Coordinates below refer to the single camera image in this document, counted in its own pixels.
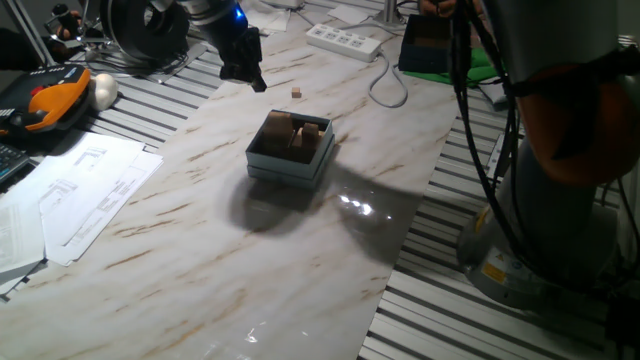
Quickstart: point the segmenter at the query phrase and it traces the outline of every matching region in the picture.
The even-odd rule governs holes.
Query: white paper
[[[338,7],[329,11],[327,15],[340,19],[350,25],[360,24],[369,18],[368,14],[345,5],[338,5]]]
[[[12,198],[21,201],[12,202]],[[0,294],[11,291],[43,258],[44,234],[37,198],[3,197],[0,200]]]
[[[71,149],[47,156],[5,195],[12,201],[26,195],[38,199],[47,253],[69,242],[144,147],[93,133],[72,132],[74,136]]]
[[[287,31],[291,16],[289,10],[277,9],[259,0],[245,0],[242,2],[242,8],[249,24],[260,29],[261,32],[271,34]]]
[[[47,258],[64,266],[79,259],[127,200],[162,165],[162,156],[142,152],[112,189],[87,215],[86,221],[65,243],[48,244]]]

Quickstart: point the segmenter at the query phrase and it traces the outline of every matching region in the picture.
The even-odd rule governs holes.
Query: yellow warning label
[[[482,211],[482,213],[478,216],[478,220],[476,221],[476,234],[480,232],[480,229],[482,229],[482,225],[484,224],[484,218],[487,216],[487,213],[489,212],[489,208],[484,209],[484,211]]]
[[[482,272],[500,284],[504,283],[504,279],[507,276],[507,273],[489,263],[484,265]]]

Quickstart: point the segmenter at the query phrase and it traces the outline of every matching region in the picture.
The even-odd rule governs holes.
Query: black box
[[[449,72],[451,25],[448,19],[410,15],[398,68],[427,74]]]

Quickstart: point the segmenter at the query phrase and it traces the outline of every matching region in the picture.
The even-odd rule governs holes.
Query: marble table surface
[[[308,46],[309,28],[292,15],[263,40],[267,92],[222,86],[80,261],[49,264],[0,306],[0,358],[357,357],[457,110],[448,86],[409,77],[406,105],[380,107],[366,90],[384,63]],[[401,37],[354,32],[398,58]],[[401,89],[388,74],[375,93]],[[333,119],[316,191],[247,176],[271,109]]]

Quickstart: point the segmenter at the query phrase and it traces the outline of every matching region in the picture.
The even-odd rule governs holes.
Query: white ball
[[[118,97],[118,82],[109,74],[100,74],[91,79],[89,94],[91,107],[97,111],[108,109]]]

